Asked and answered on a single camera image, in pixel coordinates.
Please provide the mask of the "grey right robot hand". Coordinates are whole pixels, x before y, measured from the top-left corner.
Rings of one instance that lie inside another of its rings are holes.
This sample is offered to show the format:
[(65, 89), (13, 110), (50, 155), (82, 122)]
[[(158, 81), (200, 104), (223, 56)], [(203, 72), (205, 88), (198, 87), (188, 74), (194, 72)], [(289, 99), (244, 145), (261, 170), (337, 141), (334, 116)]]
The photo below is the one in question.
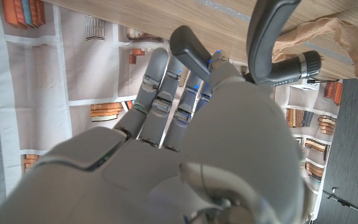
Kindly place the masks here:
[(85, 131), (33, 165), (0, 223), (303, 223), (303, 154), (282, 110), (219, 53), (211, 87), (178, 151)]

